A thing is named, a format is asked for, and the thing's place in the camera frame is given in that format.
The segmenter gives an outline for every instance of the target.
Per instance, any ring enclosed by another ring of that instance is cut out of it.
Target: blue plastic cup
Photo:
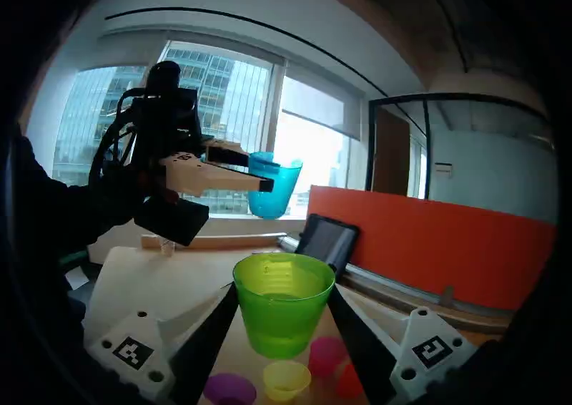
[[[301,169],[300,160],[278,163],[274,161],[274,153],[252,153],[248,158],[248,172],[274,180],[272,192],[248,192],[252,214],[263,219],[278,219],[284,215]]]

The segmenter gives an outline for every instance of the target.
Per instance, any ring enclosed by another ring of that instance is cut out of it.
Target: green plastic cup
[[[332,268],[293,253],[260,253],[232,272],[252,348],[293,358],[307,347],[334,286]]]

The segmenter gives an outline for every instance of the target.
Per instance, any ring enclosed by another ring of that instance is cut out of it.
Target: pink plastic cup
[[[347,350],[341,339],[322,336],[310,344],[308,368],[312,376],[325,378],[332,375],[336,367],[344,361]]]
[[[252,405],[256,399],[256,388],[236,374],[209,377],[202,393],[214,405]]]

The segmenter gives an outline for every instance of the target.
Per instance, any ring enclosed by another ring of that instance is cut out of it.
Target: table
[[[272,251],[275,248],[257,249]],[[232,268],[253,249],[224,251],[176,251],[163,256],[157,250],[115,247],[107,256],[95,284],[84,320],[85,341],[100,338],[113,325],[134,311],[152,310],[169,319],[201,303],[232,281]],[[340,336],[331,313],[326,309],[314,338]],[[309,348],[295,360],[307,364]],[[255,353],[246,337],[240,308],[220,349],[212,374],[232,372],[249,379],[257,388],[257,404],[271,404],[263,394],[262,370],[271,362]],[[202,397],[200,404],[209,402]],[[312,382],[297,404],[366,404],[365,396],[343,401],[327,381]]]

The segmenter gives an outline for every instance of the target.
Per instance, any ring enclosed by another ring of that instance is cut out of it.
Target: plastic cup
[[[283,359],[304,351],[334,286],[332,269],[305,255],[260,253],[232,274],[252,348]]]
[[[288,402],[310,385],[312,375],[298,362],[271,363],[262,372],[266,395],[276,402]]]
[[[363,393],[363,387],[358,373],[351,363],[348,363],[337,380],[335,393],[344,399],[353,399]]]
[[[256,152],[248,157],[248,172],[260,177],[272,178],[272,192],[248,192],[248,204],[252,214],[263,219],[277,219],[286,212],[302,162],[275,162],[274,153]]]
[[[347,357],[343,341],[333,336],[323,336],[310,344],[308,368],[313,377],[325,378]]]
[[[202,393],[214,405],[252,405],[256,399],[256,388],[237,374],[209,377]]]

